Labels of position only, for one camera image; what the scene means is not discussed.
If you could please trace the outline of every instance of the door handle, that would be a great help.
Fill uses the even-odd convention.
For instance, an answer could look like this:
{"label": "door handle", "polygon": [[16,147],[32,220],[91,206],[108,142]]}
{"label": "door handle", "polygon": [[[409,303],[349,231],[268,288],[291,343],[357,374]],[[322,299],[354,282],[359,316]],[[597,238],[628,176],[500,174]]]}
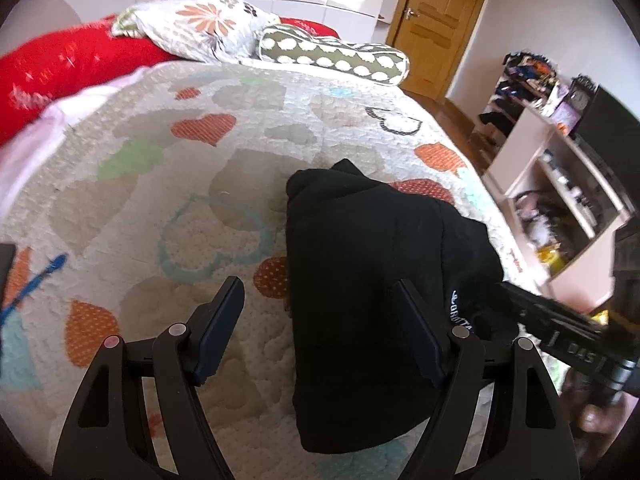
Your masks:
{"label": "door handle", "polygon": [[404,12],[404,18],[406,20],[410,20],[411,18],[415,18],[417,16],[420,16],[420,14],[418,14],[417,12],[415,12],[411,7],[407,7],[405,12]]}

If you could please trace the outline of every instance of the pillow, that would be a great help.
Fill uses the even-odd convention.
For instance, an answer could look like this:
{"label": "pillow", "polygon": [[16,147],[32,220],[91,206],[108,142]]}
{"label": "pillow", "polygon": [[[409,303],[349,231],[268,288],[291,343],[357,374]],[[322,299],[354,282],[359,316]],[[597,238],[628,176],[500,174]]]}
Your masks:
{"label": "pillow", "polygon": [[264,61],[330,68],[388,86],[399,85],[409,73],[407,56],[396,48],[315,38],[291,25],[265,28],[258,43],[258,56]]}
{"label": "pillow", "polygon": [[114,36],[148,36],[176,56],[202,62],[251,57],[257,36],[279,23],[243,0],[155,0],[136,4],[117,17]]}
{"label": "pillow", "polygon": [[293,25],[294,27],[306,30],[312,36],[333,36],[334,38],[340,39],[340,36],[338,36],[338,33],[335,30],[333,30],[331,27],[323,25],[322,23],[283,17],[280,17],[280,23],[284,23],[285,25]]}
{"label": "pillow", "polygon": [[150,40],[114,38],[113,19],[50,32],[0,57],[0,145],[56,99],[178,59]]}

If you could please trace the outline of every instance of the door frame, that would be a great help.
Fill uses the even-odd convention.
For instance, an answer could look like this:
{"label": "door frame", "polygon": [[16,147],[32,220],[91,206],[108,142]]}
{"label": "door frame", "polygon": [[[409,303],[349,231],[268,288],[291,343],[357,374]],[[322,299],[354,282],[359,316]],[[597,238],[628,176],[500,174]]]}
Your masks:
{"label": "door frame", "polygon": [[[394,11],[393,19],[391,20],[391,25],[389,26],[389,32],[386,34],[386,40],[385,40],[386,44],[394,46],[396,42],[396,38],[398,37],[398,33],[400,32],[400,25],[402,25],[402,21],[404,20],[404,10],[406,9],[408,1],[409,0],[398,0],[398,4],[396,5],[396,10]],[[444,101],[444,98],[451,86],[451,82],[453,81],[453,76],[456,75],[456,72],[460,67],[460,62],[462,61],[462,57],[464,56],[466,52],[466,48],[469,45],[469,40],[471,39],[471,35],[476,29],[476,25],[478,24],[478,18],[480,17],[480,12],[482,11],[482,7],[484,6],[485,1],[486,0],[476,1],[474,10],[471,13],[471,18],[467,23],[462,43],[460,44],[460,48],[456,52],[456,55],[454,57],[454,62],[451,65],[451,69],[449,70],[449,73],[447,74],[446,85],[444,85],[444,90],[442,91],[442,94],[438,95],[436,99],[436,101],[440,103]]]}

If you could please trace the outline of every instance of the clock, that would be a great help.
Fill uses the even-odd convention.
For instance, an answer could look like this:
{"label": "clock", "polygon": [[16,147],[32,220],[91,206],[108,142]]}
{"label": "clock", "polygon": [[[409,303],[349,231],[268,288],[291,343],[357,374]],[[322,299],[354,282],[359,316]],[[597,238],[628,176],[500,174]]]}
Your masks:
{"label": "clock", "polygon": [[582,115],[591,102],[591,99],[593,99],[593,96],[596,93],[596,88],[597,86],[591,78],[580,74],[578,77],[574,78],[571,89],[564,98],[564,102]]}

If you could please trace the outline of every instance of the white sheet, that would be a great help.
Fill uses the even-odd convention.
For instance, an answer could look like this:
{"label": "white sheet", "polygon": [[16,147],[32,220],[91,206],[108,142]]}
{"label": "white sheet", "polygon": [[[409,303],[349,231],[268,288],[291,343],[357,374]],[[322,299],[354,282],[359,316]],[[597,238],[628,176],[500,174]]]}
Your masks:
{"label": "white sheet", "polygon": [[40,117],[0,148],[0,222],[6,218],[18,193],[31,176],[65,140],[65,131],[76,126],[123,88],[140,81],[145,74],[164,66],[142,66],[129,75],[91,86],[76,95],[59,99]]}

